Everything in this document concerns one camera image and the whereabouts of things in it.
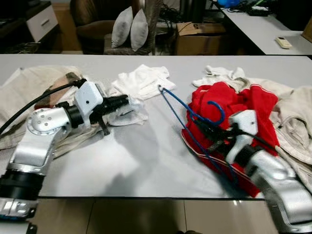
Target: white pillow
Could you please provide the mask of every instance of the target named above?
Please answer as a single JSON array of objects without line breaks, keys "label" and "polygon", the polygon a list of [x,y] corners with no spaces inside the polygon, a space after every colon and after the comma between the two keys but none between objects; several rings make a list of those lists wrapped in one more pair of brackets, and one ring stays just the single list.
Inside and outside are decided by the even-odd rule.
[{"label": "white pillow", "polygon": [[133,19],[131,26],[131,47],[134,51],[141,48],[146,42],[148,35],[148,23],[143,10],[139,10]]},{"label": "white pillow", "polygon": [[112,48],[117,48],[126,41],[130,33],[132,20],[132,7],[128,7],[119,14],[113,26]]}]

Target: table surface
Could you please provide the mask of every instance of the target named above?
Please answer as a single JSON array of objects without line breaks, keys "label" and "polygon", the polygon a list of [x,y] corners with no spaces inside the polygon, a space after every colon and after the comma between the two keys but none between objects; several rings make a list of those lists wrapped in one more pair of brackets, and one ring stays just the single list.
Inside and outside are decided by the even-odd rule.
[{"label": "table surface", "polygon": [[[307,57],[289,56],[198,56],[131,57],[92,55],[0,55],[0,85],[19,67],[74,65],[94,81],[105,85],[121,72],[139,65],[166,66],[174,93],[191,100],[206,65],[235,69],[240,66],[248,77],[272,79],[288,86],[311,83],[312,62]],[[172,100],[181,116],[185,110]],[[149,120],[144,125],[115,127],[106,137],[101,134],[51,164],[41,190],[49,197],[176,197],[243,198],[219,175],[201,164],[180,137],[181,126],[161,96],[145,101]],[[13,149],[0,152],[3,174]]]},{"label": "table surface", "polygon": [[[223,13],[266,55],[312,55],[312,43],[301,36],[302,31],[290,30],[273,15],[255,17],[227,9]],[[292,48],[281,48],[275,41],[277,37],[287,39]]]}]

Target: white cloth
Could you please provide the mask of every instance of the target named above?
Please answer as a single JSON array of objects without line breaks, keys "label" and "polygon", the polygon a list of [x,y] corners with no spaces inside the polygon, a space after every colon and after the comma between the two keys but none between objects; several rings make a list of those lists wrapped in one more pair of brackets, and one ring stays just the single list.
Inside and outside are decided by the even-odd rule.
[{"label": "white cloth", "polygon": [[[78,77],[81,75],[79,69],[73,66],[19,68],[8,81],[0,87],[0,98],[5,100],[0,103],[0,126],[24,105],[40,96],[46,89],[53,85],[56,80],[69,72],[74,72]],[[76,90],[76,87],[72,87],[58,102],[68,101],[71,104]],[[0,149],[15,147],[21,141],[25,133],[24,121],[33,110],[33,107],[29,108],[14,121],[8,128],[9,130],[13,127],[13,132],[1,136]],[[100,130],[101,128],[97,124],[93,125],[88,130],[77,128],[72,131],[66,139],[57,144],[55,157],[72,150]]]},{"label": "white cloth", "polygon": [[108,122],[114,126],[143,124],[148,120],[143,100],[159,95],[158,86],[172,90],[175,84],[168,80],[169,72],[165,67],[139,66],[133,72],[121,73],[118,79],[112,82],[108,96],[127,94],[129,106],[120,108],[116,113],[109,115]]},{"label": "white cloth", "polygon": [[112,83],[109,96],[127,94],[133,98],[146,100],[160,94],[158,85],[172,90],[175,84],[168,80],[169,71],[165,67],[141,65],[130,73],[121,73]]},{"label": "white cloth", "polygon": [[252,84],[259,84],[277,95],[278,102],[270,115],[280,144],[277,151],[312,192],[312,87],[294,89],[267,79],[247,78],[241,68],[234,72],[209,66],[206,71],[207,68],[211,72],[200,80],[194,80],[193,85],[213,85],[224,81],[240,92]]}]

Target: red garment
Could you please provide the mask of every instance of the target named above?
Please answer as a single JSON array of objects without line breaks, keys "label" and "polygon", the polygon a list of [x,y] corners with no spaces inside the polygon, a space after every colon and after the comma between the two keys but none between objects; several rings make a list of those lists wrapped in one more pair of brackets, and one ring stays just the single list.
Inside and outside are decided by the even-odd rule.
[{"label": "red garment", "polygon": [[[192,103],[189,104],[190,108],[202,117],[209,118],[212,121],[218,121],[221,117],[219,110],[213,106],[207,104],[208,101],[215,101],[218,103],[225,112],[225,120],[220,124],[223,129],[229,128],[228,118],[244,110],[255,110],[258,123],[258,137],[266,140],[270,145],[279,145],[275,129],[269,120],[270,113],[278,101],[275,94],[265,91],[259,85],[252,85],[250,89],[245,89],[239,94],[235,93],[235,90],[229,87],[224,82],[218,82],[214,85],[202,85],[192,95]],[[213,142],[206,139],[197,126],[190,119],[190,114],[187,113],[188,123],[186,127],[191,131],[196,140],[204,147],[208,148]],[[193,151],[200,157],[203,163],[209,168],[218,172],[213,164],[205,157],[203,152],[193,142],[186,130],[182,130],[182,137],[185,143],[193,149]],[[260,145],[265,148],[269,153],[276,156],[277,153],[260,142],[254,140],[252,146]],[[214,152],[211,155],[214,161],[221,167],[229,179],[233,179],[230,174],[230,170],[227,163],[224,161],[224,156]],[[245,190],[249,195],[255,197],[259,190],[252,184],[248,177],[243,174],[244,170],[237,164],[233,164],[234,172],[237,175],[238,185]]]}]

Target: floor tile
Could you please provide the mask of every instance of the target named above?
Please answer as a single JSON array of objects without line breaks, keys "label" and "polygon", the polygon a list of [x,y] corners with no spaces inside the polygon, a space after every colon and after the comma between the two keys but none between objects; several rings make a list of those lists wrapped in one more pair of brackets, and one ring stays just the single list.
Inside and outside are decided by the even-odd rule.
[{"label": "floor tile", "polygon": [[87,234],[176,234],[186,231],[183,200],[97,199]]},{"label": "floor tile", "polygon": [[264,201],[185,201],[186,228],[203,234],[277,234]]},{"label": "floor tile", "polygon": [[40,199],[34,218],[37,234],[85,234],[93,199]]}]

